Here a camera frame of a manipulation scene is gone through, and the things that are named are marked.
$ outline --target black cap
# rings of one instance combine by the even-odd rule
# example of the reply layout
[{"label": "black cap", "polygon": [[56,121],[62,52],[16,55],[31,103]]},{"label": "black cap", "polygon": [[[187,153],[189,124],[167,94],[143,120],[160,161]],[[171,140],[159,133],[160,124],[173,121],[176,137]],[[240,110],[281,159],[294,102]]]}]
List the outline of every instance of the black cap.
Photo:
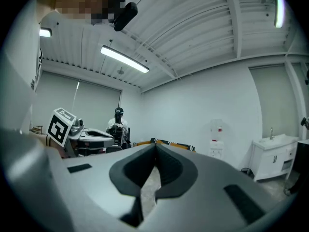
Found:
[{"label": "black cap", "polygon": [[121,107],[117,107],[117,108],[115,109],[115,113],[116,113],[116,114],[124,114],[124,110],[123,110]]}]

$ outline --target floor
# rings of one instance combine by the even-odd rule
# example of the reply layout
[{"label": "floor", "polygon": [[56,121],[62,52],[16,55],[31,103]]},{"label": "floor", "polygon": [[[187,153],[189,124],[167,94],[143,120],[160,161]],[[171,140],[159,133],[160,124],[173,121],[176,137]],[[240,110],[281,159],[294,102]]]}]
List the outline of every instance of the floor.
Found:
[{"label": "floor", "polygon": [[[292,187],[298,179],[298,175],[297,172],[292,171],[287,181],[285,181],[285,175],[282,175],[266,180],[259,180],[257,183],[262,185],[274,200],[280,202],[287,197],[283,193],[283,190]],[[158,169],[154,167],[149,178],[141,189],[141,205],[144,218],[147,217],[155,207],[155,191],[157,191],[160,186],[160,174]]]},{"label": "floor", "polygon": [[270,193],[274,200],[280,202],[287,197],[283,190],[291,188],[298,179],[298,176],[299,173],[292,170],[288,180],[285,180],[286,175],[281,175],[270,179],[258,180],[257,182]]}]

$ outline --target cabinet door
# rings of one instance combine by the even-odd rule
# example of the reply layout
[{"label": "cabinet door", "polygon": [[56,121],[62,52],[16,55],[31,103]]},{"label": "cabinet door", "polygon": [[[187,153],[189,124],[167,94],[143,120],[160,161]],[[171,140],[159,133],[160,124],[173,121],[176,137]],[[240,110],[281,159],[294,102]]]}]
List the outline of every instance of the cabinet door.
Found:
[{"label": "cabinet door", "polygon": [[259,178],[274,177],[279,175],[285,158],[285,152],[274,155],[262,155],[259,167]]}]

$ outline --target sink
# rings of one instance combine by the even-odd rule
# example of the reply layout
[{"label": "sink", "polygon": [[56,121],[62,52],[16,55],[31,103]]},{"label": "sink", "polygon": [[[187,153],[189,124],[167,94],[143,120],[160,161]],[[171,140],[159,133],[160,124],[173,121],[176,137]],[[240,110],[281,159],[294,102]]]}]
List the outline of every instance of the sink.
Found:
[{"label": "sink", "polygon": [[263,138],[258,141],[253,141],[253,144],[262,149],[273,149],[284,145],[289,145],[298,141],[298,137],[291,137],[285,134],[275,136],[273,139]]}]

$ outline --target black rubber pad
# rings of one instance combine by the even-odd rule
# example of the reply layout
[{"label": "black rubber pad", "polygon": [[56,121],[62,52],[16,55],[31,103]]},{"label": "black rubber pad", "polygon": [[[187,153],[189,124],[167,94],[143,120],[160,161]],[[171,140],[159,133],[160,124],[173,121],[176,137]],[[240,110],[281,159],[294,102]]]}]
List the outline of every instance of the black rubber pad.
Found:
[{"label": "black rubber pad", "polygon": [[162,185],[156,199],[180,197],[197,179],[197,168],[189,159],[154,143],[116,162],[110,168],[110,179],[120,193],[139,198],[155,165]]},{"label": "black rubber pad", "polygon": [[82,164],[82,165],[77,165],[77,166],[73,166],[73,167],[69,167],[68,171],[70,173],[75,173],[75,172],[79,172],[88,168],[92,168],[92,166],[90,164]]},{"label": "black rubber pad", "polygon": [[239,186],[229,185],[224,190],[248,224],[253,223],[265,214]]}]

